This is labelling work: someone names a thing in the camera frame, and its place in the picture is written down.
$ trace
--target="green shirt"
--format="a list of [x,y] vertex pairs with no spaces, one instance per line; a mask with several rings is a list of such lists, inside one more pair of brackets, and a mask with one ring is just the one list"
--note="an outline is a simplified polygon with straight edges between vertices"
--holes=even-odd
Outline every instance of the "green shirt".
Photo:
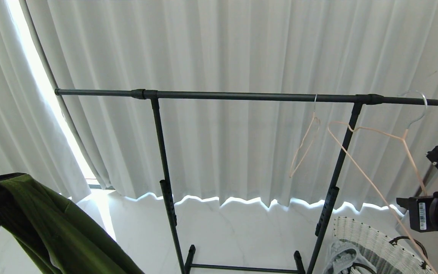
[[143,273],[92,218],[30,175],[0,186],[14,198],[0,206],[2,226],[43,273]]

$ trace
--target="curtain fold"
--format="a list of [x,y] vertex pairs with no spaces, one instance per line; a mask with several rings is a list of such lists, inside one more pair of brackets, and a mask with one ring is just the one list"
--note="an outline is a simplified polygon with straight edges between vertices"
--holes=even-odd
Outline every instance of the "curtain fold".
[[89,186],[40,93],[13,20],[0,0],[0,174],[29,173],[79,201]]
[[[40,1],[28,5],[60,88],[283,92],[438,98],[438,2]],[[103,186],[137,198],[163,178],[148,101],[63,97]],[[351,104],[318,103],[318,138],[293,178],[290,162],[313,103],[160,100],[175,201],[325,198],[339,147],[331,120]],[[401,135],[420,106],[366,106],[358,125]],[[332,130],[342,138],[345,128]],[[412,125],[407,143],[421,172],[438,145],[438,107]],[[402,145],[372,132],[350,146],[388,201],[418,188]],[[339,206],[382,205],[354,165],[339,177]]]

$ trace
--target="floor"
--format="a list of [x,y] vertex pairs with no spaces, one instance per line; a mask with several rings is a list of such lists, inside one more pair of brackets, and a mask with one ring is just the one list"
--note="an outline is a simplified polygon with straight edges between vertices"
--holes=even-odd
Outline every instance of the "floor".
[[[146,273],[178,274],[179,267],[169,232],[163,200],[149,194],[138,200],[116,192],[95,191],[78,205],[108,231]],[[264,268],[295,269],[293,254],[299,250],[305,267],[315,244],[315,225],[322,203],[292,201],[290,206],[272,203],[266,208],[253,200],[230,199],[219,206],[217,199],[187,198],[176,204],[181,250],[186,259],[191,244],[197,248],[194,262]],[[368,223],[389,236],[397,236],[394,217],[385,208],[364,206],[360,212],[348,204],[334,212]],[[330,241],[328,229],[325,242]],[[325,247],[316,265],[321,273]],[[0,231],[0,274],[40,273],[7,231]],[[235,273],[193,269],[193,274]]]

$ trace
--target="black garment rack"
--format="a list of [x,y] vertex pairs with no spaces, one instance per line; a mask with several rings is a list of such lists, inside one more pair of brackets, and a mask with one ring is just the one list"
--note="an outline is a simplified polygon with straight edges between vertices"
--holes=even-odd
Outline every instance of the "black garment rack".
[[[184,263],[180,250],[179,236],[177,234],[177,216],[172,196],[172,187],[170,184],[170,173],[168,171],[167,154],[165,153],[165,141],[163,139],[162,120],[160,118],[160,105],[158,99],[212,99],[212,100],[255,100],[255,101],[301,101],[301,102],[333,102],[333,103],[354,103],[349,126],[354,128],[358,120],[359,114],[363,105],[376,104],[409,104],[409,105],[424,105],[423,99],[405,98],[405,97],[384,97],[377,94],[365,95],[313,95],[313,94],[276,94],[276,93],[245,93],[245,92],[177,92],[177,91],[158,91],[158,90],[78,90],[78,89],[55,89],[56,95],[81,95],[81,96],[118,96],[118,97],[133,97],[136,99],[150,99],[155,118],[155,126],[158,136],[158,145],[160,147],[160,156],[162,158],[164,180],[160,181],[162,188],[163,201],[167,210],[168,222],[172,231],[175,251],[179,261],[181,274],[189,274],[191,268],[208,268],[208,269],[226,269],[240,271],[256,271],[256,272],[271,272],[271,273],[296,273],[296,274],[312,274],[315,262],[319,255],[322,242],[324,240],[327,225],[334,209],[334,204],[339,193],[339,188],[336,187],[337,180],[341,173],[346,153],[341,149],[337,163],[332,174],[330,186],[325,197],[324,207],[315,229],[317,241],[312,253],[309,267],[305,272],[302,258],[299,251],[295,251],[294,260],[297,269],[271,269],[271,268],[255,268],[241,266],[225,266],[225,265],[208,265],[193,263],[195,255],[195,246],[191,245],[187,259]],[[437,99],[427,99],[427,104],[438,106]],[[344,135],[343,145],[346,149],[351,142],[352,132],[347,129]]]

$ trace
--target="silver metal hook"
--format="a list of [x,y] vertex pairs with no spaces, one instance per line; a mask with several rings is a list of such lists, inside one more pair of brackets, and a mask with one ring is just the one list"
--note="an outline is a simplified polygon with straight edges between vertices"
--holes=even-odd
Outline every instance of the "silver metal hook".
[[428,106],[427,98],[425,97],[425,95],[424,95],[422,92],[419,92],[419,91],[412,91],[412,90],[409,90],[409,91],[407,91],[407,92],[404,92],[403,94],[400,94],[400,97],[403,96],[403,95],[406,95],[406,94],[408,94],[408,93],[410,93],[410,92],[416,92],[416,93],[420,94],[420,95],[422,96],[422,98],[424,99],[424,105],[425,105],[425,107],[424,107],[424,112],[422,112],[422,115],[420,115],[420,117],[418,117],[418,118],[416,118],[415,120],[413,120],[413,121],[411,121],[410,123],[408,123],[406,129],[409,129],[410,126],[411,126],[413,123],[415,123],[416,121],[422,119],[422,118],[425,116],[425,113],[427,112],[427,106]]
[[315,98],[313,99],[313,112],[315,113],[315,106],[317,104],[317,94],[315,95]]

